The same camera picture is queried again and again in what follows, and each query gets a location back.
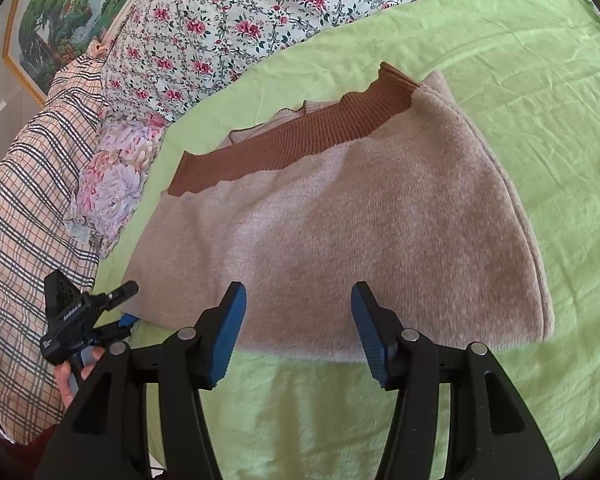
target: floral pillow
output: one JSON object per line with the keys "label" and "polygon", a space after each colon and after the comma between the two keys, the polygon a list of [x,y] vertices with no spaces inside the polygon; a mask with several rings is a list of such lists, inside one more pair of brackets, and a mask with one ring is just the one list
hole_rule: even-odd
{"label": "floral pillow", "polygon": [[64,225],[75,240],[99,246],[101,258],[118,243],[121,229],[140,203],[166,124],[160,116],[152,116],[148,126],[107,124],[98,151],[80,172]]}

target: painting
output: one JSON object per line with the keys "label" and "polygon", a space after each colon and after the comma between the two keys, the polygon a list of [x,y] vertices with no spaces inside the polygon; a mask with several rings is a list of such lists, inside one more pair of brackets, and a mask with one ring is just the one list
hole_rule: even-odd
{"label": "painting", "polygon": [[41,104],[56,72],[104,40],[128,0],[14,0],[3,57]]}

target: ruffled floral fabric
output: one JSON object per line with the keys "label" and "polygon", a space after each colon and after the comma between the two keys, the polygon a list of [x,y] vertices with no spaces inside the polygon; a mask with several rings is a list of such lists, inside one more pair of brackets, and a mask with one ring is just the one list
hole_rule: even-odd
{"label": "ruffled floral fabric", "polygon": [[80,172],[78,189],[64,215],[64,226],[80,242],[99,247],[105,258],[142,198],[166,121],[149,115],[149,125],[108,121],[100,147]]}
{"label": "ruffled floral fabric", "polygon": [[138,0],[103,71],[117,118],[176,121],[271,54],[415,0]]}

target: silver screw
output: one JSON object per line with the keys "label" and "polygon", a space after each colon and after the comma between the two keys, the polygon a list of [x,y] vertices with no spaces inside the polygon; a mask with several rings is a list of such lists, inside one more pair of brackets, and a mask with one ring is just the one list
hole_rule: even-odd
{"label": "silver screw", "polygon": [[109,347],[109,352],[111,352],[113,355],[120,355],[125,353],[125,351],[126,345],[122,341],[113,343],[113,345]]}
{"label": "silver screw", "polygon": [[183,341],[190,341],[197,335],[198,332],[196,332],[196,329],[192,326],[181,328],[178,332],[178,338],[182,339]]}
{"label": "silver screw", "polygon": [[414,328],[405,328],[400,335],[402,336],[402,339],[411,341],[412,343],[420,338],[420,332]]}
{"label": "silver screw", "polygon": [[471,343],[471,352],[478,355],[485,355],[489,349],[484,343]]}

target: green bed sheet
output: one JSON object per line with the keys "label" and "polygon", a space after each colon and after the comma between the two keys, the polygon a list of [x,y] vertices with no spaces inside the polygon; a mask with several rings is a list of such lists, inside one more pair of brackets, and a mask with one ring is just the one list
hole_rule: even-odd
{"label": "green bed sheet", "polygon": [[[327,30],[251,68],[169,129],[138,211],[100,265],[96,291],[120,284],[183,150],[208,152],[229,130],[305,99],[363,90],[383,60],[417,79],[442,70],[518,189],[556,329],[548,342],[497,357],[565,475],[600,436],[600,18],[585,0],[421,0]],[[168,334],[142,322],[132,344]],[[395,400],[364,363],[244,352],[234,352],[227,377],[202,395],[229,480],[372,478]],[[152,388],[150,448],[163,461],[156,397]],[[441,412],[443,428],[447,402]],[[432,478],[443,474],[445,438],[441,429]]]}

